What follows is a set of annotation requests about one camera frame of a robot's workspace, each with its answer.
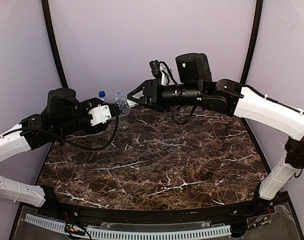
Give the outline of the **clear bottle white cap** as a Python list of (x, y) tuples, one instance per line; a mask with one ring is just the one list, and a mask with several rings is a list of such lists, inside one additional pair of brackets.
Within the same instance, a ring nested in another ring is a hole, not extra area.
[(132, 108), (138, 106), (139, 104), (127, 99), (125, 95), (121, 92), (116, 92), (115, 96), (105, 101), (107, 104), (114, 104), (117, 106), (118, 116), (120, 118), (126, 117)]

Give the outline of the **pepsi bottle blue cap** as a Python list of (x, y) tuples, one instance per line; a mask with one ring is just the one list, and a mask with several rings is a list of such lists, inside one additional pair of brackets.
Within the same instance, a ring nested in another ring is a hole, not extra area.
[(98, 97), (99, 97), (99, 99), (101, 100), (101, 101), (106, 101), (106, 93), (105, 93), (105, 91), (99, 91), (98, 92)]

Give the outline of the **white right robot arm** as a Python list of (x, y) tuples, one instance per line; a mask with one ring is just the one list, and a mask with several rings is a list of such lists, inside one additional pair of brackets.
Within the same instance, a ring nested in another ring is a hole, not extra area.
[(304, 109), (289, 106), (262, 94), (250, 85), (230, 79), (212, 80), (208, 58), (186, 53), (175, 59), (179, 82), (161, 61), (153, 60), (153, 79), (145, 80), (127, 98), (157, 112), (176, 107), (201, 107), (231, 117), (249, 119), (288, 135), (281, 159), (257, 188), (257, 197), (272, 200), (277, 192), (304, 169)]

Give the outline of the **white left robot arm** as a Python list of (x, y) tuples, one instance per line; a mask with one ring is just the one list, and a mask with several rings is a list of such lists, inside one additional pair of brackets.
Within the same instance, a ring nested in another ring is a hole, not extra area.
[[(86, 134), (102, 132), (114, 116), (114, 107), (98, 98), (80, 102), (73, 89), (50, 90), (42, 113), (22, 119), (0, 135), (0, 163), (54, 141), (74, 145), (66, 138), (68, 135), (79, 131)], [(45, 187), (28, 185), (0, 175), (0, 198), (40, 208), (47, 201), (47, 194)]]

